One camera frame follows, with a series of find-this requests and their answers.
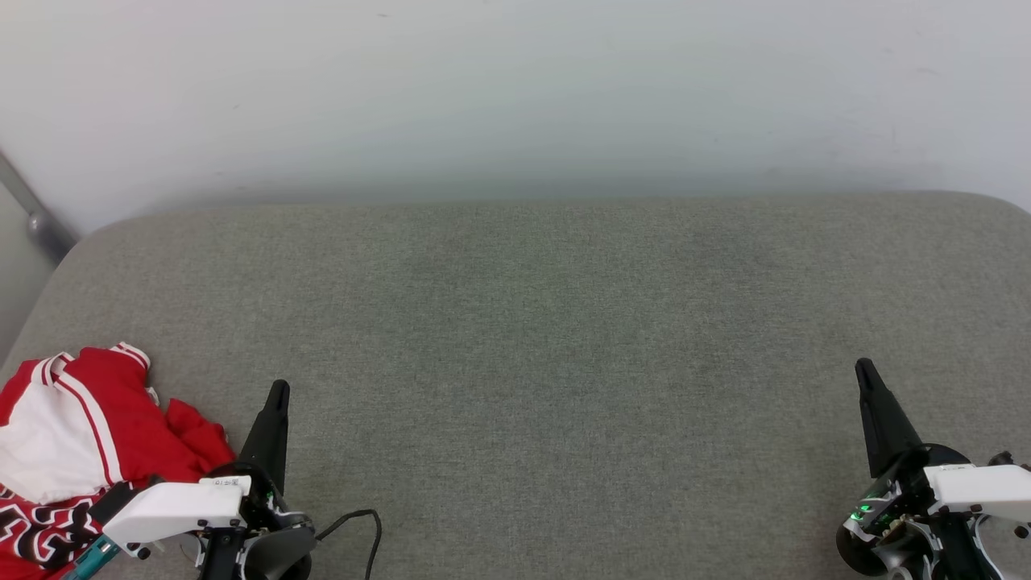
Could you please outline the red white jersey shirt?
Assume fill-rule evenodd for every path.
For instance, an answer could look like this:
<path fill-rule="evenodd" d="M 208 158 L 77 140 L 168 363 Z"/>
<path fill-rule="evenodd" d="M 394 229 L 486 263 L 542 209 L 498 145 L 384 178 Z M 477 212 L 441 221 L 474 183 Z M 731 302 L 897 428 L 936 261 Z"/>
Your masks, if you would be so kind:
<path fill-rule="evenodd" d="M 195 483 L 235 459 L 221 425 L 159 402 L 135 346 L 23 361 L 0 388 L 0 580 L 58 580 L 103 527 L 114 485 Z"/>

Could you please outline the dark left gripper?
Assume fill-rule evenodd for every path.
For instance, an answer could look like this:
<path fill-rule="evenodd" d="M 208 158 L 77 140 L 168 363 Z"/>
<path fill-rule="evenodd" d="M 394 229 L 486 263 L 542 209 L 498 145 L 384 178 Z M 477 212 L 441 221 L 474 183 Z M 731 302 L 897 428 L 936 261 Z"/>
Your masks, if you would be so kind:
<path fill-rule="evenodd" d="M 250 478 L 237 515 L 228 524 L 207 524 L 198 533 L 201 552 L 197 580 L 307 580 L 314 524 L 290 509 L 286 491 L 290 385 L 276 379 L 255 416 L 238 460 L 209 472 L 211 482 Z"/>

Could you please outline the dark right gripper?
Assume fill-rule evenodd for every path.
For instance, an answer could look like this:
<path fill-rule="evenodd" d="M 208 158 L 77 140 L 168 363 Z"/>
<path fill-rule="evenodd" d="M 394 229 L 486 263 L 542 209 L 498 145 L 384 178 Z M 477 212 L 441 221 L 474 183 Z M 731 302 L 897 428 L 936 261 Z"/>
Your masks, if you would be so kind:
<path fill-rule="evenodd" d="M 968 467 L 946 445 L 924 445 L 871 359 L 855 361 L 860 415 L 873 484 L 837 528 L 841 559 L 886 580 L 1001 580 L 972 509 L 933 507 L 927 467 Z"/>

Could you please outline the grey fabric sofa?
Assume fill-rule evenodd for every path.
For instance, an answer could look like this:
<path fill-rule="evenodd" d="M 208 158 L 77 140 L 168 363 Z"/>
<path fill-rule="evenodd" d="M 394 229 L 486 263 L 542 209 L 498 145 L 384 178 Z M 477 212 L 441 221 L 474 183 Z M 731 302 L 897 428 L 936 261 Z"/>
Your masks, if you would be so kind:
<path fill-rule="evenodd" d="M 118 223 L 0 370 L 129 342 L 286 498 L 383 516 L 373 580 L 861 580 L 854 365 L 1031 463 L 1031 213 L 965 193 L 206 209 Z"/>

